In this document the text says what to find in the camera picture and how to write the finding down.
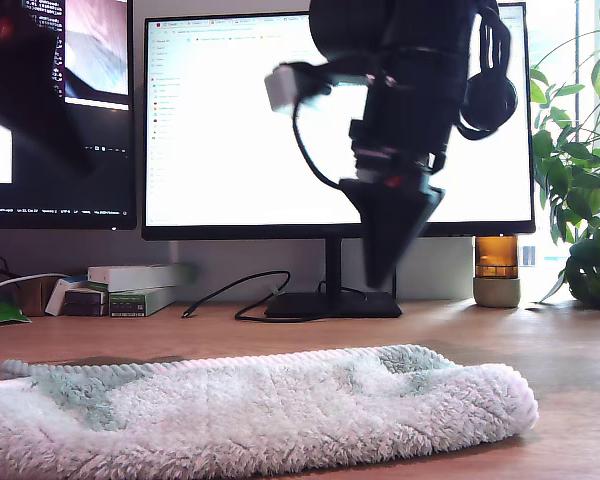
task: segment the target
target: monitor base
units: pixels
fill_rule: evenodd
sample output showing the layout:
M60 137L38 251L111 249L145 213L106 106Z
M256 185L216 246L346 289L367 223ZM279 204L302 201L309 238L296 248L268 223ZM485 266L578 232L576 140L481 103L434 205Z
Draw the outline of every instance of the monitor base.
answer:
M267 318L398 318L402 310L389 293L343 292L337 301L324 293L285 293L264 313Z

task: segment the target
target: web browser window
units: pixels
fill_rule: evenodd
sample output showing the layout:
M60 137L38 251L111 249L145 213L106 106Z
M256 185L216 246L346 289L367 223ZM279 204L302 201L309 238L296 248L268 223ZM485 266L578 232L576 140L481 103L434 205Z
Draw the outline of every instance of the web browser window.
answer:
M503 8L502 16L512 31L518 110L488 140L454 131L447 166L431 180L447 192L432 222L531 218L523 9ZM341 192L313 176L290 118L269 106L264 79L276 66L325 62L307 15L152 21L147 41L147 226L360 222ZM349 127L366 94L338 87L300 111L307 150L335 181L355 176Z

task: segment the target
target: microfiber cloth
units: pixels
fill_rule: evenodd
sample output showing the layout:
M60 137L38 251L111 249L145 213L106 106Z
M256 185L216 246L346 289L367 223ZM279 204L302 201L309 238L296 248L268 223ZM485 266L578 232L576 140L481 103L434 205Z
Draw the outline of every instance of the microfiber cloth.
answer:
M0 480L211 479L496 442L538 407L510 367L418 346L115 367L2 365Z

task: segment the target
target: monitor stand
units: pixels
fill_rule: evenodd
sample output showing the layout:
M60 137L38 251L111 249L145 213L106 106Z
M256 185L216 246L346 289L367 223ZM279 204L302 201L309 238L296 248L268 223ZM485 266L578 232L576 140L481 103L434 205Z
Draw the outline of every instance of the monitor stand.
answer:
M267 318L398 318L402 310L386 292L342 290L342 239L325 240L326 292L285 293L265 312Z

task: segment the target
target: monitor screen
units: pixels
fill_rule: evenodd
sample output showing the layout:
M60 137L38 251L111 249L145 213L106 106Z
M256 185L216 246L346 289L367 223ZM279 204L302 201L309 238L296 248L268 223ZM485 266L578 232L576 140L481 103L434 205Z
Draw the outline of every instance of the monitor screen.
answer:
M431 235L534 228L524 6L503 6L501 16L518 109L483 141L454 129L446 167L431 178L446 190ZM478 26L471 75L480 68ZM147 20L145 238L358 236L357 210L313 176L290 118L271 111L264 78L292 61L325 62L306 12ZM307 150L335 181L355 176L349 127L366 94L341 86L300 111Z
M58 35L49 75L96 169L88 177L71 175L0 126L0 228L134 228L132 2L22 3L39 26Z

